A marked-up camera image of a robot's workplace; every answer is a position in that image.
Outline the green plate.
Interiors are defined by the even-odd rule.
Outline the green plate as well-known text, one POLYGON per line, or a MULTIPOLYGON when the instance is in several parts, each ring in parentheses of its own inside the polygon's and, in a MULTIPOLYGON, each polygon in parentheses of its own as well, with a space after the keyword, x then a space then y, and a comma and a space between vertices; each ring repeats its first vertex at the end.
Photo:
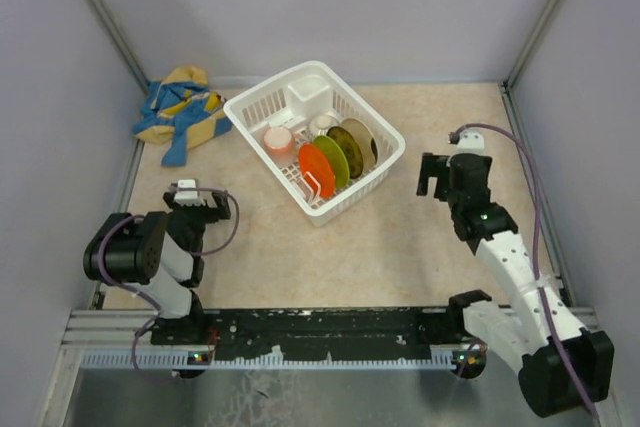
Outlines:
POLYGON ((336 189, 343 189, 350 180, 350 174, 347 160, 338 144, 329 136, 320 135, 313 140, 313 145, 327 158, 335 176, 336 189))

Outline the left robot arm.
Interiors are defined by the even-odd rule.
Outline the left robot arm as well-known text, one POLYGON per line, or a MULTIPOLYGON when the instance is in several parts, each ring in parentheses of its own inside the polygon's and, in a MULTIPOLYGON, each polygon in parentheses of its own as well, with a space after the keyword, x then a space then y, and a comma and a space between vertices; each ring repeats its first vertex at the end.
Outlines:
POLYGON ((83 254, 85 276, 146 301, 155 312, 154 334, 194 344, 208 331, 194 292, 204 276, 204 258, 225 249, 239 226, 239 204, 229 192, 172 184, 163 194, 168 211, 114 213, 83 254))

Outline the white plastic dish rack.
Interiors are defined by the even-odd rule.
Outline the white plastic dish rack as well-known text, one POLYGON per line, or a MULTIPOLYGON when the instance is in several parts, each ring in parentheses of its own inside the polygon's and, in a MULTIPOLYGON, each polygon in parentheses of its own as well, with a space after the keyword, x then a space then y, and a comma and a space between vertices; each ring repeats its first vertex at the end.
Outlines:
POLYGON ((284 70, 224 106, 242 137, 320 227, 377 187, 403 136, 319 61, 284 70))

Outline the cream plate with black marks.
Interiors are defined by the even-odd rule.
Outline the cream plate with black marks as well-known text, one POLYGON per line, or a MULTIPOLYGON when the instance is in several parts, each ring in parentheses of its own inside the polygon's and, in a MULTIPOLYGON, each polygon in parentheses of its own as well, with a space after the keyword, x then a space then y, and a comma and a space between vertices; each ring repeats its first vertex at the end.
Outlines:
POLYGON ((347 130, 358 144, 363 156, 364 170, 369 171, 378 161, 378 149, 370 129, 356 118, 346 118, 341 126, 347 130))

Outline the white patterned small bowl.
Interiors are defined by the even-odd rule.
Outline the white patterned small bowl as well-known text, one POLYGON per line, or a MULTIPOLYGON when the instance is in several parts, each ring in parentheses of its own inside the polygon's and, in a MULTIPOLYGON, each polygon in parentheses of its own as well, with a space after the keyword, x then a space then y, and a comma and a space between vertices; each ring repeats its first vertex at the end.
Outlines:
POLYGON ((318 115, 312 118, 308 125, 309 134, 312 137, 326 135, 332 127, 336 127, 340 122, 328 114, 318 115))

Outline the blue and yellow cloth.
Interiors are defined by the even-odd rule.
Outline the blue and yellow cloth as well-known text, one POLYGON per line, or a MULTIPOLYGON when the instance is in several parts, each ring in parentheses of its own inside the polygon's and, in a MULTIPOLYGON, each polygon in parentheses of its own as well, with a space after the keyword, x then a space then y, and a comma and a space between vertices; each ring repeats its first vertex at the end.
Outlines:
POLYGON ((177 67, 149 83, 149 95, 132 133, 144 143, 168 146, 161 159, 163 167, 183 167, 190 150, 232 129, 224 104, 225 98, 210 87, 205 69, 177 67))

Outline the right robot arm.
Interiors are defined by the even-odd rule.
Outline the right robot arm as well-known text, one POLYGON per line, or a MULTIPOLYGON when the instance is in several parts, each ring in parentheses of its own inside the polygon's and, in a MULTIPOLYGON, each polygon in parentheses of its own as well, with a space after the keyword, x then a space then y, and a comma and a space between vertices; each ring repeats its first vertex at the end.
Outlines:
POLYGON ((421 159, 417 195, 436 181, 434 196, 448 205, 455 234, 489 269, 515 313, 507 316, 481 290, 458 294, 449 300, 448 334, 494 351, 536 415, 589 408, 609 396, 614 345, 605 332, 589 330, 535 272, 516 222, 491 199, 491 165, 490 157, 474 153, 421 159))

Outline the black and yellow plate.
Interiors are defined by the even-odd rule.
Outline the black and yellow plate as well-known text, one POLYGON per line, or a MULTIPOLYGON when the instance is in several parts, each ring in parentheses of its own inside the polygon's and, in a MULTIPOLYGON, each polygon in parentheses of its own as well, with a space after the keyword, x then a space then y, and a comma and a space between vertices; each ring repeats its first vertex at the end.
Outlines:
POLYGON ((341 126, 331 127, 327 135, 338 144, 349 167, 351 179, 359 178, 364 170, 364 158, 353 135, 341 126))

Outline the orange plate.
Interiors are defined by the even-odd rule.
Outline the orange plate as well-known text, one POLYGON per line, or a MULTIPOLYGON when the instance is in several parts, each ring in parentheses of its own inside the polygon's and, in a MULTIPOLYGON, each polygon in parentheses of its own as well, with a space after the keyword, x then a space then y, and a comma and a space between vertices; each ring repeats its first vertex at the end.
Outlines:
POLYGON ((303 144, 298 151, 298 163, 303 178, 311 182, 321 198, 328 199, 335 193, 335 174, 318 147, 310 143, 303 144))

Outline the pink ceramic mug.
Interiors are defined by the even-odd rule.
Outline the pink ceramic mug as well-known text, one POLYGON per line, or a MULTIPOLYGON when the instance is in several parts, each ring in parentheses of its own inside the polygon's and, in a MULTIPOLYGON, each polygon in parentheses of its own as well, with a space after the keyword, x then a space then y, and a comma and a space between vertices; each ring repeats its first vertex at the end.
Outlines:
POLYGON ((292 132, 283 126, 270 127, 263 136, 265 150, 272 156, 289 155, 295 149, 292 132))

